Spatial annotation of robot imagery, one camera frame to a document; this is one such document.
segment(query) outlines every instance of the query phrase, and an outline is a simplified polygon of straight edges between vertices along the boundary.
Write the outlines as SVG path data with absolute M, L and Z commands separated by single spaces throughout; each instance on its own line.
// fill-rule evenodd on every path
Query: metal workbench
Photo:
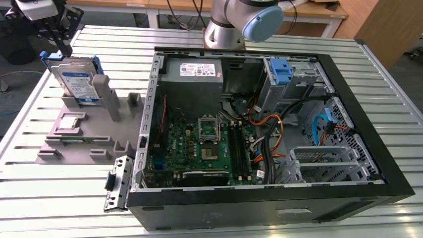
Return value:
M 145 93 L 153 46 L 201 47 L 203 40 L 200 31 L 84 26 L 72 45 L 74 56 L 97 54 L 111 88 L 125 96 Z M 34 164 L 62 106 L 62 90 L 45 72 L 0 143 L 1 237 L 423 237 L 423 116 L 367 47 L 275 36 L 247 48 L 332 56 L 416 195 L 340 222 L 148 233 L 129 212 L 102 213 L 112 166 Z

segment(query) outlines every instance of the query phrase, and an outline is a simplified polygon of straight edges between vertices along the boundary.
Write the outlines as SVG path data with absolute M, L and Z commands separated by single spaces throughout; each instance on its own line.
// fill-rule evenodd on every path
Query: ram slot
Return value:
M 245 155 L 244 136 L 241 127 L 235 125 L 228 129 L 228 144 L 231 152 L 232 175 L 235 178 L 247 178 L 248 161 Z

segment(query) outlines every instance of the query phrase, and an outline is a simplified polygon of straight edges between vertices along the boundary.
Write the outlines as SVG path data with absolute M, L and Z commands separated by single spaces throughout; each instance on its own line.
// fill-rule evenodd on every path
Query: motherboard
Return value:
M 248 145 L 252 126 L 216 118 L 169 125 L 165 148 L 153 147 L 145 182 L 151 187 L 256 184 Z

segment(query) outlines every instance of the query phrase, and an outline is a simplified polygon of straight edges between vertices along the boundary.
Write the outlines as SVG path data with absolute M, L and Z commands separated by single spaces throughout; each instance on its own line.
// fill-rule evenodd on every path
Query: floor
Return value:
M 195 21 L 195 18 L 184 16 L 180 17 L 181 22 Z M 160 18 L 160 26 L 169 29 L 179 29 L 179 24 L 172 23 L 175 20 L 169 20 L 163 16 Z M 112 26 L 128 26 L 128 27 L 147 27 L 148 20 L 141 14 L 133 16 L 125 13 L 113 13 L 113 20 L 111 20 L 109 13 L 86 14 L 82 19 L 84 24 L 90 25 L 112 25 Z M 201 21 L 197 22 L 196 28 L 201 29 Z M 56 48 L 46 41 L 30 38 L 30 44 L 36 50 L 54 52 Z M 14 71 L 38 71 L 44 72 L 45 67 L 38 60 L 24 66 L 14 66 L 6 63 L 2 57 L 0 57 L 0 75 Z M 408 56 L 403 56 L 395 66 L 391 68 L 389 73 L 396 82 L 401 86 L 416 107 L 423 111 L 423 63 L 411 61 Z M 32 89 L 38 81 L 40 74 L 37 73 L 16 73 L 1 78 L 9 85 L 9 92 L 6 94 L 0 93 L 0 138 L 5 134 L 9 125 L 16 117 L 17 112 L 25 103 L 25 100 L 32 92 Z

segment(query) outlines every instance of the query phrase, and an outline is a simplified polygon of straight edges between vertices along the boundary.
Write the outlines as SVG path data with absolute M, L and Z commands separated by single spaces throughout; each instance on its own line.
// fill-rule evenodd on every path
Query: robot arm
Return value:
M 241 49 L 244 38 L 267 40 L 283 21 L 279 0 L 213 0 L 204 42 L 212 49 Z
M 5 14 L 8 23 L 24 34 L 46 38 L 57 45 L 62 56 L 70 56 L 70 39 L 76 32 L 82 10 L 66 6 L 65 0 L 10 0 Z

